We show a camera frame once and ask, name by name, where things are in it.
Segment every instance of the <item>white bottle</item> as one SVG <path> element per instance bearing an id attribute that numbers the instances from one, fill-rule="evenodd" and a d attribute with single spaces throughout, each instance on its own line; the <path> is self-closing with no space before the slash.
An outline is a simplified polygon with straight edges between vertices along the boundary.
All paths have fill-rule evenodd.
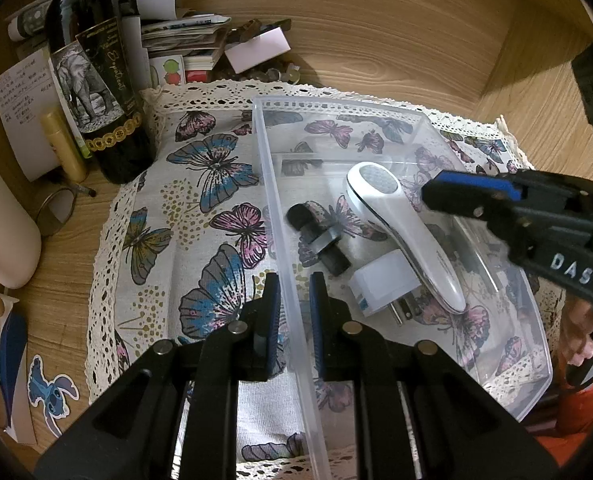
<path id="1" fill-rule="evenodd" d="M 25 285 L 38 265 L 41 234 L 0 175 L 0 283 Z"/>

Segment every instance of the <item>elephant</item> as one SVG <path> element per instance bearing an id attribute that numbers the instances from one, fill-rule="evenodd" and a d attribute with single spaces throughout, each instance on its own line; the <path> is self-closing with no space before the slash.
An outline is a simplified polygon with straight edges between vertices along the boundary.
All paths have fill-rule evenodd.
<path id="1" fill-rule="evenodd" d="M 71 54 L 65 57 L 58 66 L 58 77 L 61 81 L 62 87 L 68 89 L 68 104 L 75 116 L 78 117 L 78 108 L 76 106 L 76 99 L 81 100 L 83 108 L 90 117 L 90 121 L 97 118 L 97 113 L 92 106 L 91 95 L 93 93 L 99 94 L 105 103 L 105 111 L 103 114 L 108 114 L 114 109 L 113 97 L 108 87 L 103 83 L 99 73 L 92 66 L 92 64 L 80 54 Z"/>

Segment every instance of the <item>stitch sticker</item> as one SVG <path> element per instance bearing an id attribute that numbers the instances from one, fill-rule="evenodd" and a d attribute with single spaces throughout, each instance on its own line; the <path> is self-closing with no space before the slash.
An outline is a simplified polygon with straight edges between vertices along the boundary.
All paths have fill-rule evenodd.
<path id="1" fill-rule="evenodd" d="M 35 355 L 28 375 L 28 398 L 35 408 L 39 401 L 43 402 L 46 424 L 57 437 L 61 436 L 61 430 L 58 429 L 55 419 L 70 415 L 64 394 L 73 400 L 79 400 L 79 389 L 74 385 L 74 381 L 65 374 L 57 375 L 52 381 L 46 380 L 43 375 L 43 359 L 40 355 Z"/>

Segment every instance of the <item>transparent bin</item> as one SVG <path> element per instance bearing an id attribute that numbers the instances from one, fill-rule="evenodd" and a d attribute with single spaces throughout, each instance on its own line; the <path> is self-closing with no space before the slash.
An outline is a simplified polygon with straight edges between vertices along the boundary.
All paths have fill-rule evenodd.
<path id="1" fill-rule="evenodd" d="M 383 105 L 269 96 L 254 99 L 253 128 L 289 330 L 286 358 L 296 375 L 316 478 L 331 478 L 328 457 L 354 445 L 355 430 L 351 383 L 324 383 L 314 366 L 308 277 L 315 271 L 324 272 L 330 296 L 345 301 L 353 319 L 404 344 L 434 340 L 521 420 L 551 382 L 543 324 L 525 273 L 508 262 L 504 245 L 484 224 L 429 211 L 421 202 L 421 187 L 439 171 L 465 170 L 430 120 Z M 359 267 L 397 248 L 375 226 L 357 220 L 345 198 L 348 170 L 365 160 L 398 177 L 450 256 L 468 304 L 464 314 L 446 312 L 423 286 L 413 292 L 421 314 L 403 325 L 388 309 L 362 314 L 348 280 Z M 306 203 L 320 221 L 342 227 L 339 247 L 352 267 L 341 276 L 316 263 L 286 223 L 286 211 L 296 203 Z"/>

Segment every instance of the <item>orange fabric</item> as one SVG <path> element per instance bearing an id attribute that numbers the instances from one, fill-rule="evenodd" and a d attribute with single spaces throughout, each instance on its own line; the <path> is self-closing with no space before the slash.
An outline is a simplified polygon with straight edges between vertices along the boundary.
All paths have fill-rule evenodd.
<path id="1" fill-rule="evenodd" d="M 561 466 L 583 443 L 592 426 L 593 384 L 581 392 L 559 397 L 556 430 L 560 437 L 537 436 L 536 439 Z"/>

